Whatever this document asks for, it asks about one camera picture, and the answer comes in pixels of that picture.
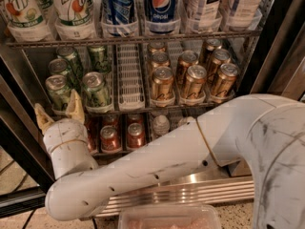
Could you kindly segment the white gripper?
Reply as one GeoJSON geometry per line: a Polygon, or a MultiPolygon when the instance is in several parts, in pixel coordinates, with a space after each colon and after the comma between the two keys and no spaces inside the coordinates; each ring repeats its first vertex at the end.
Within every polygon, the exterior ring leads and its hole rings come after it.
{"type": "Polygon", "coordinates": [[[89,154],[88,132],[83,125],[85,114],[82,99],[76,90],[71,91],[70,101],[65,111],[67,118],[54,122],[39,103],[34,105],[34,112],[38,127],[44,134],[43,141],[50,156],[64,150],[65,145],[67,150],[74,154],[80,152],[89,154]]]}

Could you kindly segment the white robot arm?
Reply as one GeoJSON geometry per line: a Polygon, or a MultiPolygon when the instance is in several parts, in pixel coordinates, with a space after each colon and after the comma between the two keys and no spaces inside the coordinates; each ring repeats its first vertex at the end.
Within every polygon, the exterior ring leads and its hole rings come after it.
{"type": "Polygon", "coordinates": [[[66,116],[53,120],[36,105],[55,182],[45,206],[61,221],[101,212],[106,201],[173,180],[214,160],[243,159],[254,179],[254,229],[305,229],[305,104],[273,94],[234,98],[117,159],[97,164],[88,150],[81,100],[71,95],[66,116]]]}

